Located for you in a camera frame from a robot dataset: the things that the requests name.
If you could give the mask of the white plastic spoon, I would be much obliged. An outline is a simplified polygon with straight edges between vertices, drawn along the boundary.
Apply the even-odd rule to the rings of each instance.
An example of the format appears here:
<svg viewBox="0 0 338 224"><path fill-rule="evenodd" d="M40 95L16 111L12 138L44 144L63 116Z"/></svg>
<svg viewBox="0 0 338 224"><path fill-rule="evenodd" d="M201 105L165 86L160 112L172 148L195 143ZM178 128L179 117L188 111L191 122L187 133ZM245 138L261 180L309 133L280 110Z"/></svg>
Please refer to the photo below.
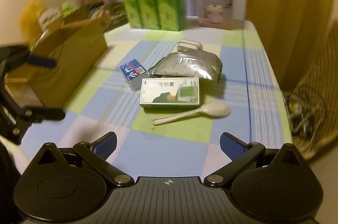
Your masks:
<svg viewBox="0 0 338 224"><path fill-rule="evenodd" d="M215 101L212 103L204 104L197 109L177 113L175 115L156 118L152 121L152 124L155 126L159 126L162 124L171 123L180 119L184 119L186 117L192 117L200 114L213 118L222 118L229 116L231 112L232 111L227 104Z"/></svg>

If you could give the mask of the green white medicine box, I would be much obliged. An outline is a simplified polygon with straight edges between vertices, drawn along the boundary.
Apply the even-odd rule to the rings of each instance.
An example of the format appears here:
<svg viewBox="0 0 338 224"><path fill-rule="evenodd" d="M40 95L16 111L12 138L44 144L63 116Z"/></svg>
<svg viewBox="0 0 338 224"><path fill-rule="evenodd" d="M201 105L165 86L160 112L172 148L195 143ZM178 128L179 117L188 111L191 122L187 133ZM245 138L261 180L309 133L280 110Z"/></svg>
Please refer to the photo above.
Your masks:
<svg viewBox="0 0 338 224"><path fill-rule="evenodd" d="M143 108L196 108L200 105L198 78L142 80L139 104Z"/></svg>

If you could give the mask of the yellow plastic bag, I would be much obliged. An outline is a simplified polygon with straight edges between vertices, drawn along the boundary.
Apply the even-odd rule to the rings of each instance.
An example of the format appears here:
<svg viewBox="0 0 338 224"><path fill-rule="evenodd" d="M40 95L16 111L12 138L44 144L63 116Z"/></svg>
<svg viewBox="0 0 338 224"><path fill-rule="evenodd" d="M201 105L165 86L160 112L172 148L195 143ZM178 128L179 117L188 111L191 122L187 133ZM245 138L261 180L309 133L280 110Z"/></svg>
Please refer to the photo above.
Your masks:
<svg viewBox="0 0 338 224"><path fill-rule="evenodd" d="M19 18L19 28L25 43L33 45L42 35L39 19L45 12L44 0L30 0Z"/></svg>

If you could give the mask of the brown cardboard box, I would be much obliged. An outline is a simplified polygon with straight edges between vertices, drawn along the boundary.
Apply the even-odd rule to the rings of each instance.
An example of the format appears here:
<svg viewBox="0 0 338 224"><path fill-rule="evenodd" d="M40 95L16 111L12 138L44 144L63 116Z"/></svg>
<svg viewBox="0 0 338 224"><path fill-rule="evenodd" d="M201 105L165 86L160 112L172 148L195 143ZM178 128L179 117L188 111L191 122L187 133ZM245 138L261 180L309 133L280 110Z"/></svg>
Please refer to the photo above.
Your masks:
<svg viewBox="0 0 338 224"><path fill-rule="evenodd" d="M6 75L6 89L20 106L61 108L106 49L99 20L66 24L33 48L33 53L54 59L56 67L24 64Z"/></svg>

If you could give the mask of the blue label clear box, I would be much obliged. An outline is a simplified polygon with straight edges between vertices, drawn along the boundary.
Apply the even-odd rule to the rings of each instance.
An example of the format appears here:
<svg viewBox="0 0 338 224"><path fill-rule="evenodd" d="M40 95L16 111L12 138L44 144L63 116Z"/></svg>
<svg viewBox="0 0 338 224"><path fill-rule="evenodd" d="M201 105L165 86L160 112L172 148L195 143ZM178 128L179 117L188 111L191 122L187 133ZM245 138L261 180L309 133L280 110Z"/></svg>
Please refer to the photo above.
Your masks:
<svg viewBox="0 0 338 224"><path fill-rule="evenodd" d="M122 66L120 70L124 75L131 91L138 91L142 87L142 80L150 75L148 70L144 68L136 59L133 59Z"/></svg>

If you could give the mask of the round snack tin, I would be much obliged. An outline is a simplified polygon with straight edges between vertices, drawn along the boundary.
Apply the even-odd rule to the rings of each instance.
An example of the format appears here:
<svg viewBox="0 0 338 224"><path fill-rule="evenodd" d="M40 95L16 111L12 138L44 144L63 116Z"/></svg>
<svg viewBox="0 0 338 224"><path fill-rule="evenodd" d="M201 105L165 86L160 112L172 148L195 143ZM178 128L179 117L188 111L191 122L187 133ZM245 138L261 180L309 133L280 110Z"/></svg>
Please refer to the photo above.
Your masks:
<svg viewBox="0 0 338 224"><path fill-rule="evenodd" d="M124 5L120 2L103 4L93 8L88 17L91 20L99 20L104 32L128 23Z"/></svg>

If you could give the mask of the silver foil pouch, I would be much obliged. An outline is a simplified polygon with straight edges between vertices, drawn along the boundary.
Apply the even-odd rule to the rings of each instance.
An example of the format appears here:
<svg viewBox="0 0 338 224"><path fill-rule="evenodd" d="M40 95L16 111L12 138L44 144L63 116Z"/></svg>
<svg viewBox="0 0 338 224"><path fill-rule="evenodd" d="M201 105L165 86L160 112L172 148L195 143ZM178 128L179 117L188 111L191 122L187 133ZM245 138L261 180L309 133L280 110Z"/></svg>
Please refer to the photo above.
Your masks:
<svg viewBox="0 0 338 224"><path fill-rule="evenodd" d="M170 53L162 58L149 73L154 78L199 78L217 81L222 72L220 58L206 51Z"/></svg>

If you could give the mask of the white plastic tray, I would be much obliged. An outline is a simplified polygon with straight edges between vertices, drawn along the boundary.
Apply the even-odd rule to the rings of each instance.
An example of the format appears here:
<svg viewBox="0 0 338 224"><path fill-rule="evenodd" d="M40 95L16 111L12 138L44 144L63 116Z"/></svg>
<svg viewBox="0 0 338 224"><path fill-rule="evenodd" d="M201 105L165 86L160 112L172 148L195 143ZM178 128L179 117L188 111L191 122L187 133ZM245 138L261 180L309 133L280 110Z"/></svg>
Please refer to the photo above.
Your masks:
<svg viewBox="0 0 338 224"><path fill-rule="evenodd" d="M178 52L184 52L184 51L187 51L189 49L193 49L193 50L196 50L196 51L202 51L203 46L199 42L195 42L195 41L191 41L191 40L185 40L185 39L178 42L178 45L177 45L177 51Z"/></svg>

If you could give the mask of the white appliance carton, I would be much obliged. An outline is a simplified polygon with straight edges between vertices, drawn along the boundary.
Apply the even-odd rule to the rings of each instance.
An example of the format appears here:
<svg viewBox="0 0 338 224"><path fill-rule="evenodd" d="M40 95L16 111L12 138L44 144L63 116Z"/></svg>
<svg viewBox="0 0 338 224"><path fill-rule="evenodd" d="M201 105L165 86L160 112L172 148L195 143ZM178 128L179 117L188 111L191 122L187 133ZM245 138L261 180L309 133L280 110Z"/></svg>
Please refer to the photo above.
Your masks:
<svg viewBox="0 0 338 224"><path fill-rule="evenodd" d="M233 0L198 0L199 26L228 29L233 18Z"/></svg>

